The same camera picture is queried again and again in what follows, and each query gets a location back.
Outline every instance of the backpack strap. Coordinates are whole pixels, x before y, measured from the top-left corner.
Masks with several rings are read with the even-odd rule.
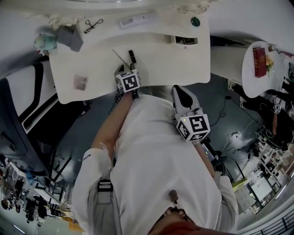
[[[90,190],[88,220],[93,235],[122,235],[119,206],[109,177]]]

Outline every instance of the book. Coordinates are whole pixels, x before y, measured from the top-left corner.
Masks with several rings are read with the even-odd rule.
[[[261,78],[266,75],[266,51],[264,48],[253,48],[255,76]]]

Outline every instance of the logo on sleeve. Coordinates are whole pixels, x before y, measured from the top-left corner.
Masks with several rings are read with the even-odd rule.
[[[87,159],[88,157],[90,157],[90,156],[91,156],[91,154],[85,156],[85,158],[83,159],[83,161],[86,160],[86,159]]]

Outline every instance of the white remote control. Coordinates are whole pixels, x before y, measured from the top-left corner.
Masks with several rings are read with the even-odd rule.
[[[130,16],[119,21],[121,29],[134,27],[137,25],[153,23],[158,20],[156,11],[149,11],[140,15]]]

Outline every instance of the light strip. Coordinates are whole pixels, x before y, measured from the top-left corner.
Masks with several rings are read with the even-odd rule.
[[[13,225],[13,227],[15,227],[17,230],[19,230],[19,231],[22,232],[23,234],[26,234],[24,231],[22,231],[21,229],[19,229],[17,226]]]
[[[286,188],[287,185],[285,185],[282,189],[282,191],[279,193],[279,195],[276,197],[276,199],[280,196],[280,194],[284,191],[284,189]]]

